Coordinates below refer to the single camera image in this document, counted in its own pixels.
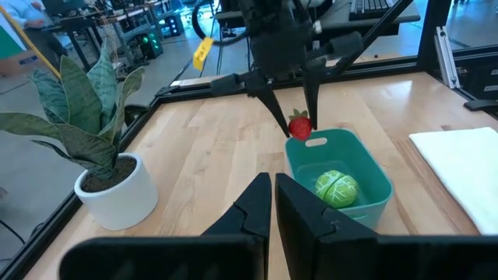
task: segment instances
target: soil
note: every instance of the soil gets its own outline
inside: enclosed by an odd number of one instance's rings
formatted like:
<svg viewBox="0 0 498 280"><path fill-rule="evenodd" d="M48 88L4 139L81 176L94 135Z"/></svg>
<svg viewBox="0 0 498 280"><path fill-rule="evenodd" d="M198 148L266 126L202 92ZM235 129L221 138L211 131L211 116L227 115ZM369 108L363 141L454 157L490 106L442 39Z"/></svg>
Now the soil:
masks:
<svg viewBox="0 0 498 280"><path fill-rule="evenodd" d="M81 185L81 189L89 193L110 189L128 178L133 170L135 170L136 166L137 162L135 159L129 157L120 158L117 160L116 166L114 167L116 173L111 178L103 180L90 174L86 176Z"/></svg>

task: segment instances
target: white towel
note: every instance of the white towel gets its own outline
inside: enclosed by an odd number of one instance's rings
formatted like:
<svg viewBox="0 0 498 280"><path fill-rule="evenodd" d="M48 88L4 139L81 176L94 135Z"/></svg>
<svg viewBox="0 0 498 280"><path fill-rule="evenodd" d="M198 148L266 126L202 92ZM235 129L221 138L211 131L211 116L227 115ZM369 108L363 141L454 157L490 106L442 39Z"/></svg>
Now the white towel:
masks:
<svg viewBox="0 0 498 280"><path fill-rule="evenodd" d="M498 234L498 133L492 128L409 136L481 234Z"/></svg>

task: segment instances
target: plant leaf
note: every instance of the plant leaf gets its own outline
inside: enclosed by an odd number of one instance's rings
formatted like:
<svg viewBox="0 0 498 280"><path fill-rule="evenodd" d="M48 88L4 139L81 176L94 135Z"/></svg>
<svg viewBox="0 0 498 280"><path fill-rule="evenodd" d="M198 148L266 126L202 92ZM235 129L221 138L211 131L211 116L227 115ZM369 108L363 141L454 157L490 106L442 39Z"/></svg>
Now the plant leaf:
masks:
<svg viewBox="0 0 498 280"><path fill-rule="evenodd" d="M48 120L53 123L69 122L68 99L62 85L39 69L35 69L33 76L28 79L38 89L38 96Z"/></svg>
<svg viewBox="0 0 498 280"><path fill-rule="evenodd" d="M99 61L86 74L96 94L102 102L101 127L107 125L113 117L116 104L117 80L112 61L110 60L108 44L105 40L100 50Z"/></svg>
<svg viewBox="0 0 498 280"><path fill-rule="evenodd" d="M102 103L85 72L66 56L61 58L61 81L69 106L69 123L97 135Z"/></svg>
<svg viewBox="0 0 498 280"><path fill-rule="evenodd" d="M61 133L62 145L72 158L84 158L104 168L114 168L117 150L106 139L69 124L55 124L55 127Z"/></svg>
<svg viewBox="0 0 498 280"><path fill-rule="evenodd" d="M106 127L104 127L99 133L99 136L105 138L111 143L114 143L114 138L116 137L117 132L123 128L123 123L125 122L126 98L140 89L140 86L142 86L142 77L145 71L146 70L143 67L140 67L126 77L123 84L123 92L121 95L117 95L116 112L110 123L107 124Z"/></svg>
<svg viewBox="0 0 498 280"><path fill-rule="evenodd" d="M15 135L39 135L60 140L54 124L32 114L0 113L0 130Z"/></svg>
<svg viewBox="0 0 498 280"><path fill-rule="evenodd" d="M94 174L95 176L102 178L102 179L109 179L114 175L115 170L109 169L103 166L100 166L98 164L92 163L88 160L83 160L83 159L74 159L71 156L68 156L63 152L59 147L56 145L45 142L45 141L39 141L39 140L31 140L33 143L36 143L38 145L42 145L43 147L47 147L50 149L53 149L54 152L56 152L59 156L61 156L64 159L67 159L68 161L72 163L79 164L86 170L88 170L91 174Z"/></svg>

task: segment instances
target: black metal frame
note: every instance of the black metal frame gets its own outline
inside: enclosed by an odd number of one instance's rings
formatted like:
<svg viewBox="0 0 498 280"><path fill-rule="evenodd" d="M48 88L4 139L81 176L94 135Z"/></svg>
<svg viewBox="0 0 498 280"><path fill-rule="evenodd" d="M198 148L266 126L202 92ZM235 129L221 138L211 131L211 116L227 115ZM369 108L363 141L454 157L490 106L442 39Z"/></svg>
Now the black metal frame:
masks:
<svg viewBox="0 0 498 280"><path fill-rule="evenodd" d="M387 75L399 75L411 72L427 72L439 79L435 74L439 68L437 55L434 48L434 32L436 26L444 26L447 22L451 0L429 0L426 11L426 19L423 26L420 41L419 53L417 56L407 58L396 58L385 61L365 62L352 65L344 74L339 77L325 77L323 83L339 82L355 79L366 79ZM477 47L454 52L454 59L459 64L476 63L486 60L491 55L498 55L498 46ZM138 117L124 133L122 137L121 151L132 143L135 136L146 125L147 121L156 110L165 103L174 103L185 100L198 100L214 97L209 83L194 86L172 86L173 82L156 95L149 105L149 110ZM302 77L295 79L275 81L272 85L274 89L285 89L289 87L302 86ZM467 100L472 100L472 96L461 89L455 90ZM496 119L496 112L489 112ZM51 245L52 241L65 228L73 215L81 206L81 201L72 192L33 235L27 240L26 245L12 259L11 263L0 274L1 280L21 279L37 263L44 251Z"/></svg>

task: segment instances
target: yellow tag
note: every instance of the yellow tag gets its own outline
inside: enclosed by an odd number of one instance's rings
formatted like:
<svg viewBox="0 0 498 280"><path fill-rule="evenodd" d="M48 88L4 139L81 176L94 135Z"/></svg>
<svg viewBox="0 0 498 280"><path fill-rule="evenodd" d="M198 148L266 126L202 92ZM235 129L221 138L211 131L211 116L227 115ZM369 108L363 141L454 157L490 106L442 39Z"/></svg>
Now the yellow tag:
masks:
<svg viewBox="0 0 498 280"><path fill-rule="evenodd" d="M201 44L194 53L194 68L202 71L204 65L204 60L208 57L209 50L211 50L212 42L214 40L209 37L205 37Z"/></svg>

